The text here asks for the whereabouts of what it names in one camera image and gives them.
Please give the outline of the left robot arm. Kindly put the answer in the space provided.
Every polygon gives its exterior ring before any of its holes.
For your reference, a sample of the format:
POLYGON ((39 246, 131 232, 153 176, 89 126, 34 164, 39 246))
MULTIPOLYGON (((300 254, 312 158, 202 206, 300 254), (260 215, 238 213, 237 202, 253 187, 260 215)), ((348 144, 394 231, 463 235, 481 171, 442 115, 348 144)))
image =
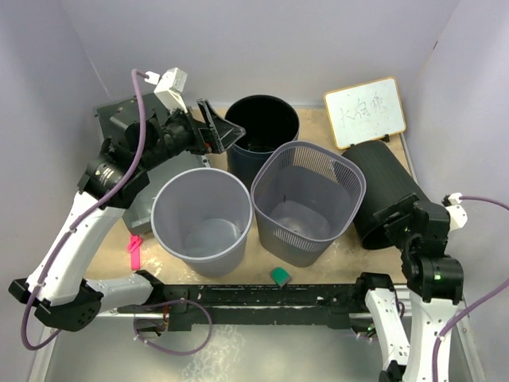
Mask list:
POLYGON ((188 151, 221 154, 245 130, 198 100, 202 120, 182 107, 169 111, 153 95, 142 97, 146 141, 140 162, 126 184, 110 199, 100 199, 127 173, 138 148, 139 114, 135 98, 95 108, 104 135, 99 156, 87 164, 67 221, 41 265, 26 279, 15 279, 9 292, 44 325, 76 332, 97 314, 139 305, 146 312, 161 308, 165 285, 148 271, 125 279, 86 280, 84 273, 111 227, 150 183, 149 171, 188 151))

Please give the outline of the black ribbed round bin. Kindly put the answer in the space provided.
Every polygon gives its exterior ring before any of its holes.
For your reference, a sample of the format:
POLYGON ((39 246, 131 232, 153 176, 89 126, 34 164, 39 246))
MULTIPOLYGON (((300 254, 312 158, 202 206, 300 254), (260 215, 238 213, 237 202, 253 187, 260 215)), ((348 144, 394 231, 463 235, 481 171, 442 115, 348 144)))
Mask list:
POLYGON ((383 228, 386 220, 375 215, 412 193, 420 200, 427 196, 384 142, 360 143, 348 148, 343 157, 357 165, 366 180, 365 196, 354 218, 362 247, 367 250, 390 247, 383 228))

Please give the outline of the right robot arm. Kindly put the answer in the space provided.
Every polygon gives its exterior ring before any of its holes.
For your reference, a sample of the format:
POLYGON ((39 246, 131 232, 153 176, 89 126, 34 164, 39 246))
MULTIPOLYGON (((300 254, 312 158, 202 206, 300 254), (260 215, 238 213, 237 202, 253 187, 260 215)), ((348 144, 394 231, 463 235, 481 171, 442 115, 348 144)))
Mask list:
POLYGON ((357 279, 353 299, 360 310, 369 311, 375 325, 383 358, 380 381, 450 379, 448 325, 459 311, 464 271, 445 248, 448 234, 468 221, 461 196, 452 193, 435 204, 410 194, 374 215, 389 243, 401 252, 411 312, 407 334, 390 276, 364 272, 357 279))

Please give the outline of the dark blue round bin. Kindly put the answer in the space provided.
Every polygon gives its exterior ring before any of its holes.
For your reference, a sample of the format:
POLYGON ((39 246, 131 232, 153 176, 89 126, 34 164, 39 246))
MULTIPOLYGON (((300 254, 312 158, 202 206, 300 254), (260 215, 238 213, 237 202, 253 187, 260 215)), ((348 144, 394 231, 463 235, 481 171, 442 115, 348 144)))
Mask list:
POLYGON ((246 134, 227 150, 227 169, 247 188, 269 156, 298 138, 300 121, 295 109, 271 95, 250 95, 233 103, 225 119, 246 134))

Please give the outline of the grey slatted square basket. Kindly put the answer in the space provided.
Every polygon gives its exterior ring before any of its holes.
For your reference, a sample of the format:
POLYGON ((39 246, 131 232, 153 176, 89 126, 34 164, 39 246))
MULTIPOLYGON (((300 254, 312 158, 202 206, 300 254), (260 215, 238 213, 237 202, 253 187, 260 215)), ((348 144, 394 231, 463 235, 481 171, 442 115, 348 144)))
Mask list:
POLYGON ((251 185, 261 245, 295 267, 311 266, 348 229, 366 188, 345 157, 311 142, 283 144, 251 185))

